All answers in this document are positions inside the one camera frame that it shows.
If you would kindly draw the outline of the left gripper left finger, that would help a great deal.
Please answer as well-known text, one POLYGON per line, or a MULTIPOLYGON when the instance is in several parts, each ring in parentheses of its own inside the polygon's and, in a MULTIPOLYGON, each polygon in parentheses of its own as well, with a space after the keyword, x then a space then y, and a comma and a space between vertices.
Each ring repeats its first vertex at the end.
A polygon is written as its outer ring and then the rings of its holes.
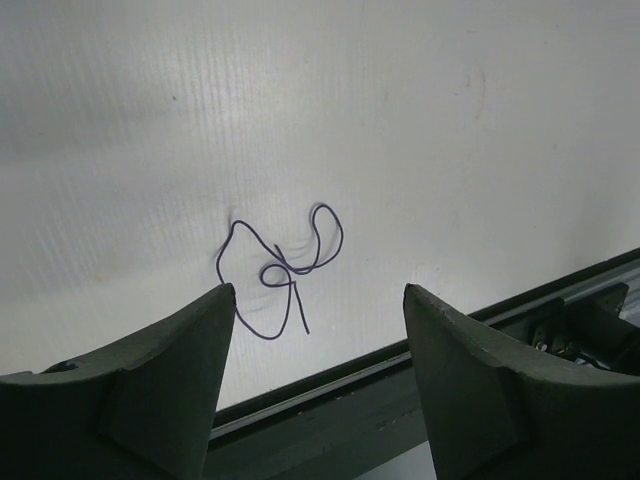
POLYGON ((2 477, 200 478, 234 319, 223 284, 97 350, 3 376, 2 477))

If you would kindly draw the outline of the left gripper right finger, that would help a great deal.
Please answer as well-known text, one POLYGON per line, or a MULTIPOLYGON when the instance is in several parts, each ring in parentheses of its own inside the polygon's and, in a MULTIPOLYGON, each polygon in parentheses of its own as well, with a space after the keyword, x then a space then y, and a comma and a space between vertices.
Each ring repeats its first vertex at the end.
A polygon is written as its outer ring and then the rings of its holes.
POLYGON ((639 380, 577 365, 418 285, 403 311, 440 479, 635 479, 639 380))

